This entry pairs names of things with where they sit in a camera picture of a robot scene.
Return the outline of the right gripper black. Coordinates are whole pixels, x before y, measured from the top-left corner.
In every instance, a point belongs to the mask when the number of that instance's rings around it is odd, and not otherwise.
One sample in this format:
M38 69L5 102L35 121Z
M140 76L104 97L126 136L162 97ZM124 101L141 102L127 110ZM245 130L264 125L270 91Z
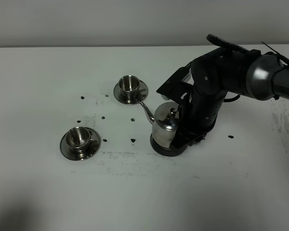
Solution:
M227 91L225 90L220 90L214 94L193 90L191 101L183 110L182 120L170 147L192 146L205 139L207 133L214 127L226 94Z

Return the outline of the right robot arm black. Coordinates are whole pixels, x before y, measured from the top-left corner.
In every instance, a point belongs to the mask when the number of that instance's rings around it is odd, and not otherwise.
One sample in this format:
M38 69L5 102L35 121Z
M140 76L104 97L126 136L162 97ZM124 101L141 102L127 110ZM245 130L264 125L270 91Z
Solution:
M216 36L207 40L218 48L194 59L194 80L180 105L180 123L171 146L180 149L199 142L215 125L228 92L267 101L289 100L289 59L275 50L262 54Z

